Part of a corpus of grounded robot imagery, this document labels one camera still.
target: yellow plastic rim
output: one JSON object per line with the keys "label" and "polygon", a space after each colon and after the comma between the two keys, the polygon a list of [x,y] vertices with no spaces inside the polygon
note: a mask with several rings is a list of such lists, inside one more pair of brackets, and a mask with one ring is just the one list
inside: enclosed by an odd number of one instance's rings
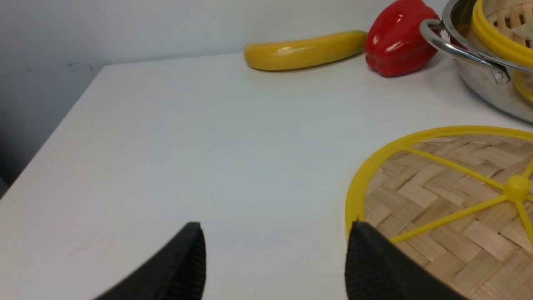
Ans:
{"label": "yellow plastic rim", "polygon": [[497,55],[516,64],[533,68],[533,50],[501,34],[483,14],[483,1],[478,0],[472,11],[472,29],[485,46]]}
{"label": "yellow plastic rim", "polygon": [[344,211],[346,222],[346,236],[350,235],[353,222],[357,220],[365,220],[366,191],[370,180],[373,178],[378,168],[393,154],[399,151],[409,151],[411,153],[415,153],[430,160],[444,164],[448,167],[459,170],[467,175],[476,178],[477,180],[485,182],[486,184],[501,190],[502,195],[494,199],[478,203],[472,207],[456,212],[452,215],[449,215],[448,217],[431,222],[422,227],[416,228],[410,232],[400,234],[392,238],[391,242],[396,243],[403,240],[407,240],[413,236],[435,229],[436,227],[450,223],[482,209],[500,204],[504,201],[511,201],[515,203],[519,216],[522,219],[522,223],[526,229],[526,233],[529,237],[531,244],[533,245],[533,225],[531,224],[531,221],[523,204],[525,200],[533,201],[533,195],[529,194],[529,187],[531,185],[529,177],[531,177],[533,173],[533,161],[528,165],[523,174],[511,176],[511,178],[509,178],[509,180],[507,181],[507,184],[503,185],[481,174],[478,174],[471,169],[467,169],[461,165],[435,156],[433,154],[429,154],[411,148],[412,145],[428,139],[460,135],[495,135],[533,141],[533,133],[530,132],[486,126],[455,126],[435,128],[413,133],[412,135],[408,135],[393,141],[392,143],[384,146],[372,156],[370,156],[367,161],[363,163],[361,168],[359,168],[356,175],[352,179],[352,183],[350,184],[350,187],[348,189],[348,194],[346,195],[346,206]]}

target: woven bamboo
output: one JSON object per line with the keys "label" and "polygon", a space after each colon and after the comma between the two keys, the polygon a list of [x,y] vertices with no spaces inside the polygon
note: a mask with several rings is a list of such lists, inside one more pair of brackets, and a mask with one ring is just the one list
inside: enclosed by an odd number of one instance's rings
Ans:
{"label": "woven bamboo", "polygon": [[483,14],[500,33],[528,48],[533,46],[530,40],[524,40],[511,31],[533,21],[532,0],[484,0],[483,4]]}
{"label": "woven bamboo", "polygon": [[[475,174],[504,185],[510,176],[524,172],[533,157],[533,141],[501,136],[443,137],[411,148],[415,151],[399,151],[380,166],[365,198],[366,221],[392,239],[498,198],[502,191],[494,187],[497,184],[488,185]],[[530,219],[532,204],[524,202]],[[469,299],[533,299],[533,249],[513,202],[504,201],[396,245]]]}

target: red bell pepper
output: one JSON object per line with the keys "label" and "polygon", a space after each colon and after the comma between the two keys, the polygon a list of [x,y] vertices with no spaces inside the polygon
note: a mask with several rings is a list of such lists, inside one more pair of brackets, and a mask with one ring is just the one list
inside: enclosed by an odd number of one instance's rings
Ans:
{"label": "red bell pepper", "polygon": [[420,34],[420,24],[438,18],[422,0],[394,1],[379,14],[368,32],[365,43],[368,66],[385,77],[423,68],[437,50]]}

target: pot handle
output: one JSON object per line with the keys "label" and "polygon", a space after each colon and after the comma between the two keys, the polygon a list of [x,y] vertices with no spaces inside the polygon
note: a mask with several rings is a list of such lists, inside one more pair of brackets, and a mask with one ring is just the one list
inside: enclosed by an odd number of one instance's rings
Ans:
{"label": "pot handle", "polygon": [[422,21],[422,24],[420,24],[420,33],[433,47],[453,56],[455,59],[491,68],[494,71],[501,73],[504,77],[507,77],[506,81],[509,82],[511,77],[507,73],[507,68],[505,66],[477,53],[452,45],[451,43],[445,41],[442,37],[438,36],[434,30],[446,30],[444,22],[441,20],[424,20]]}

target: white tabletop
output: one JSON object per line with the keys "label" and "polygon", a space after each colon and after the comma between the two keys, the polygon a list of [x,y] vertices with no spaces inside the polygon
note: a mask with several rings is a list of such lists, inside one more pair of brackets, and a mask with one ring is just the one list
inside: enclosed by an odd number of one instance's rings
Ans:
{"label": "white tabletop", "polygon": [[91,299],[200,221],[204,299],[345,299],[357,168],[401,136],[472,124],[532,128],[441,56],[394,79],[363,56],[289,73],[242,54],[106,67],[0,201],[0,298]]}

